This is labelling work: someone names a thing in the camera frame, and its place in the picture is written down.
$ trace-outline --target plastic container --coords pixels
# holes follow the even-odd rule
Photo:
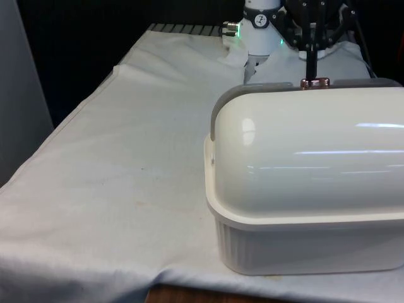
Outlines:
[[[403,265],[404,89],[262,90],[225,94],[205,141],[223,262],[246,275]]]

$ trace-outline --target white lid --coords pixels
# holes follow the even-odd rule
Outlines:
[[[211,208],[245,223],[404,218],[404,89],[236,97],[206,139]]]

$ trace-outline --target dark background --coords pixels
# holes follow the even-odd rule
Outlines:
[[[18,0],[58,125],[112,71],[151,23],[219,25],[242,18],[244,0]],[[379,77],[404,84],[404,1],[356,0]]]

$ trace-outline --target table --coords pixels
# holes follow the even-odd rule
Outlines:
[[[403,269],[242,276],[220,261],[203,142],[218,98],[244,81],[243,66],[218,60],[228,54],[217,37],[146,32],[20,167],[0,189],[0,302],[143,303],[158,284],[310,303],[404,297]]]
[[[287,303],[285,301],[209,292],[195,288],[157,285],[145,303]]]

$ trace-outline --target gray wall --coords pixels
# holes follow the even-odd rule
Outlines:
[[[15,0],[0,0],[0,186],[52,131]]]

